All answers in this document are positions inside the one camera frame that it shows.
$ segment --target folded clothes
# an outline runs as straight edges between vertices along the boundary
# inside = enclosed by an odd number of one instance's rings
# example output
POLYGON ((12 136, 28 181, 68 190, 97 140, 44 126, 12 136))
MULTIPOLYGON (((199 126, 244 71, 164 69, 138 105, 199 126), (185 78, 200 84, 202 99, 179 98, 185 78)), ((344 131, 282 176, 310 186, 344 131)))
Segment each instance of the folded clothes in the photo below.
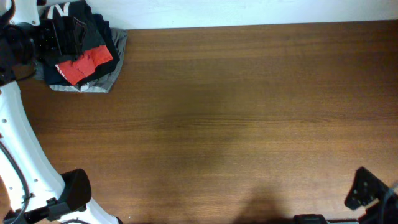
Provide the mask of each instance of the folded clothes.
POLYGON ((111 73, 113 70, 115 70, 116 65, 119 62, 119 55, 115 47, 116 44, 114 44, 113 42, 113 35, 111 28, 109 28, 109 22, 104 21, 102 15, 100 14, 93 14, 93 17, 97 25, 97 28, 106 43, 106 47, 108 48, 109 52, 112 55, 113 60, 96 67, 94 74, 90 75, 87 78, 82 79, 79 82, 79 84, 81 85, 86 85, 90 81, 97 80, 102 76, 111 73))
MULTIPOLYGON (((81 74, 77 74, 77 78, 72 78, 72 82, 75 83, 76 80, 80 80, 78 82, 79 85, 86 85, 87 83, 97 80, 102 76, 111 73, 115 70, 116 65, 119 62, 119 55, 118 51, 116 50, 115 44, 113 42, 113 36, 111 28, 109 28, 109 22, 104 21, 102 15, 93 14, 93 20, 98 28, 98 32, 100 33, 101 38, 104 40, 106 44, 106 48, 109 50, 110 54, 112 55, 112 60, 98 65, 95 68, 95 72, 86 77, 81 74)), ((65 79, 55 67, 48 66, 47 64, 43 64, 44 67, 44 80, 47 85, 63 85, 63 86, 70 86, 71 83, 65 79)))
POLYGON ((71 60, 62 62, 55 67, 58 72, 72 85, 95 72, 98 65, 112 60, 112 55, 105 45, 86 50, 76 62, 71 60))
POLYGON ((115 83, 115 81, 117 80, 121 71, 121 67, 123 65, 124 51, 126 48, 126 41, 127 41, 127 32, 122 29, 112 28, 111 37, 112 37, 112 44, 115 46, 115 49, 117 51, 117 56, 120 59, 116 64, 116 68, 111 72, 86 83, 79 82, 76 85, 70 85, 66 82, 65 79, 62 78, 62 76, 57 72, 55 67, 47 67, 46 65, 41 64, 40 62, 36 62, 36 74, 34 78, 38 80, 45 80, 46 84, 48 84, 49 87, 55 91, 80 92, 80 93, 108 93, 112 88, 113 84, 115 83), (62 85, 60 83, 54 82, 54 80, 49 78, 49 77, 54 77, 54 74, 62 78, 65 81, 66 85, 65 83, 62 83, 63 84, 62 85))
MULTIPOLYGON (((83 39, 81 51, 85 52, 95 47, 105 45, 96 22, 91 13, 91 7, 87 5, 86 1, 67 2, 63 4, 56 4, 46 8, 43 17, 45 19, 52 19, 55 23, 57 32, 64 31, 65 24, 62 19, 63 16, 70 16, 78 19, 80 22, 86 24, 87 31, 83 39)), ((58 36, 59 41, 63 42, 63 35, 58 36)))

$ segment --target white stripe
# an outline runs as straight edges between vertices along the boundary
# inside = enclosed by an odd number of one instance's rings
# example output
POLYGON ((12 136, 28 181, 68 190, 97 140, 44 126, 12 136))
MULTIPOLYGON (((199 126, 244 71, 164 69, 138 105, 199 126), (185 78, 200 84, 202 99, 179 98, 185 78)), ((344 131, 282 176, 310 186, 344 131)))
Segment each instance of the white stripe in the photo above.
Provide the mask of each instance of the white stripe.
POLYGON ((47 13, 47 18, 52 19, 52 14, 54 13, 54 6, 51 6, 49 9, 49 13, 47 13))
POLYGON ((63 5, 63 13, 66 16, 69 16, 69 4, 70 4, 70 2, 67 2, 65 5, 63 5))
POLYGON ((63 72, 61 71, 60 67, 59 67, 58 65, 55 65, 55 67, 57 68, 58 72, 59 72, 65 79, 67 79, 67 78, 65 77, 65 75, 63 74, 63 72))
POLYGON ((63 14, 63 11, 62 11, 60 5, 55 5, 55 8, 57 9, 57 11, 58 11, 58 13, 60 14, 60 16, 66 16, 66 15, 63 14))

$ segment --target cable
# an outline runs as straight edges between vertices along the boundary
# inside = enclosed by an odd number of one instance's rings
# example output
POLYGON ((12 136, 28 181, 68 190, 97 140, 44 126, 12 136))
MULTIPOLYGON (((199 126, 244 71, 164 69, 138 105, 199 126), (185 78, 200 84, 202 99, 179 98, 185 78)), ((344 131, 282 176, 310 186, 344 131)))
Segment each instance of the cable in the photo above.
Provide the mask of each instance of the cable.
POLYGON ((392 187, 384 194, 384 198, 381 201, 379 207, 379 224, 384 224, 384 211, 386 209, 387 201, 394 195, 395 189, 398 188, 398 182, 392 185, 392 187))
POLYGON ((11 17, 15 14, 15 2, 11 0, 11 8, 0 17, 0 29, 9 23, 11 17))
POLYGON ((24 175, 22 174, 20 168, 17 165, 17 162, 12 158, 10 152, 6 149, 6 147, 0 142, 0 149, 4 153, 4 155, 7 157, 8 161, 10 161, 12 167, 14 168, 15 172, 17 173, 19 180, 21 181, 22 187, 24 188, 25 196, 24 196, 24 201, 22 203, 22 208, 17 217, 14 219, 14 221, 10 224, 15 224, 19 221, 19 219, 25 214, 25 211, 27 209, 27 205, 29 204, 29 199, 30 199, 30 193, 29 193, 29 188, 26 182, 26 179, 24 175))

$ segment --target white wall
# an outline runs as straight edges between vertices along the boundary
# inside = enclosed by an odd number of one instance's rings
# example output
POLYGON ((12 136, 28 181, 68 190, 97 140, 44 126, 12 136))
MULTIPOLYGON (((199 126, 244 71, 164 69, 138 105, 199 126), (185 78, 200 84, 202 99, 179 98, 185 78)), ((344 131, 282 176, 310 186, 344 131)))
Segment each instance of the white wall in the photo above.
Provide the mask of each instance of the white wall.
POLYGON ((398 19, 398 0, 86 1, 112 27, 124 29, 398 19))

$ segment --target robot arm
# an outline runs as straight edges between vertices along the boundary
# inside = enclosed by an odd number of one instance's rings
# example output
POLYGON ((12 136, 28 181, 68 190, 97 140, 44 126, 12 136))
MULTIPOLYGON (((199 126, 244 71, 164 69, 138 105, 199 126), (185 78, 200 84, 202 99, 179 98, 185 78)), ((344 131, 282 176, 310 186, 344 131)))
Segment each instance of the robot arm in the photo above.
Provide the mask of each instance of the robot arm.
POLYGON ((60 175, 46 158, 26 117, 12 72, 12 66, 31 60, 38 53, 46 54, 35 48, 40 39, 24 33, 26 27, 28 34, 40 29, 37 4, 36 0, 13 0, 11 4, 6 19, 19 26, 14 27, 22 34, 15 35, 20 34, 17 31, 8 35, 10 29, 0 30, 0 176, 12 208, 4 222, 36 223, 47 218, 68 223, 121 223, 91 198, 90 182, 83 170, 60 175))

